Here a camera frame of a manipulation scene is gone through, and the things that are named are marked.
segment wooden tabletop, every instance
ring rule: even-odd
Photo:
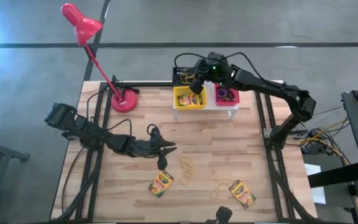
[[[79,114],[85,115],[86,101],[98,91],[99,84],[84,82],[78,104]],[[277,221],[253,91],[240,92],[239,111],[232,121],[227,119],[225,111],[182,111],[176,122],[173,117],[172,88],[139,89],[136,109],[126,114],[111,110],[108,126],[130,118],[133,135],[137,139],[148,140],[146,127],[150,123],[156,124],[167,141],[177,144],[178,149],[167,156],[166,169],[175,180],[158,198],[147,188],[159,173],[156,159],[120,156],[104,147],[94,222],[205,222],[206,219],[215,218],[220,206],[233,211],[231,222]],[[94,113],[96,99],[95,96],[91,100],[90,114]],[[272,104],[277,124],[280,124],[290,110],[281,99],[273,97]],[[129,126],[122,124],[112,132],[127,134]],[[68,145],[51,218],[62,213],[62,186],[80,149],[78,141]],[[183,176],[179,163],[181,156],[193,160],[193,175],[187,185],[179,181]],[[299,148],[286,147],[283,156],[291,191],[302,206],[317,217]],[[65,207],[79,191],[85,157],[86,150],[82,152],[67,183]],[[218,197],[211,199],[210,194],[219,183],[231,183],[237,179],[243,181],[257,197],[248,209],[240,205],[226,186],[221,186]],[[88,198],[85,198],[85,202],[84,214],[88,211]]]

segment yellow crayon box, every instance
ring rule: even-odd
[[[173,177],[164,170],[159,173],[149,185],[149,190],[157,197],[161,197],[165,190],[172,184]]]
[[[252,205],[256,200],[255,196],[251,193],[247,186],[245,186],[240,180],[237,180],[233,185],[229,187],[230,192],[241,203],[244,208]]]

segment concrete floor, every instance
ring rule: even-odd
[[[54,102],[77,104],[88,61],[81,48],[48,48],[49,43],[75,44],[72,26],[60,15],[64,2],[0,0],[0,44],[12,44],[0,48],[0,144],[31,153],[28,163],[9,165],[0,191],[0,223],[46,221],[52,209],[67,141],[44,118]],[[104,0],[70,2],[87,17],[101,17]],[[241,51],[265,78],[309,90],[317,112],[341,106],[341,93],[358,89],[358,47],[346,47],[358,43],[354,0],[111,0],[100,41],[344,43],[322,48],[99,49],[98,59],[107,74],[121,80],[169,80],[179,53]],[[45,45],[17,48],[26,44]],[[194,61],[189,56],[178,63],[191,66]],[[250,70],[241,57],[230,62]],[[97,70],[90,75],[90,80],[102,80]],[[345,116],[338,112],[312,126]],[[350,128],[336,141],[351,162],[358,161]],[[351,222],[342,210],[318,207],[318,212],[323,220]]]

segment lamp base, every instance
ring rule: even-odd
[[[131,110],[135,109],[137,104],[137,96],[136,93],[132,90],[125,90],[124,100],[118,102],[116,97],[113,95],[111,97],[111,106],[120,113],[128,113]]]

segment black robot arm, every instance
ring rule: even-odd
[[[272,148],[282,149],[288,133],[300,122],[312,118],[316,101],[310,97],[306,90],[300,90],[297,86],[286,83],[271,82],[261,76],[258,78],[238,66],[229,65],[227,58],[211,52],[208,58],[199,59],[194,67],[194,72],[200,77],[190,85],[191,90],[194,93],[200,93],[204,81],[211,81],[221,84],[224,88],[239,91],[254,90],[284,99],[292,114],[281,125],[273,127],[268,138],[268,143]]]
[[[153,124],[147,127],[149,141],[136,140],[134,136],[112,134],[106,129],[95,128],[92,122],[78,115],[73,106],[64,103],[55,103],[45,122],[53,128],[64,131],[62,136],[68,140],[72,136],[78,137],[84,147],[97,147],[101,141],[117,154],[129,157],[158,157],[157,165],[160,170],[164,170],[167,166],[165,155],[176,149],[171,147],[175,143],[164,140],[158,127]]]

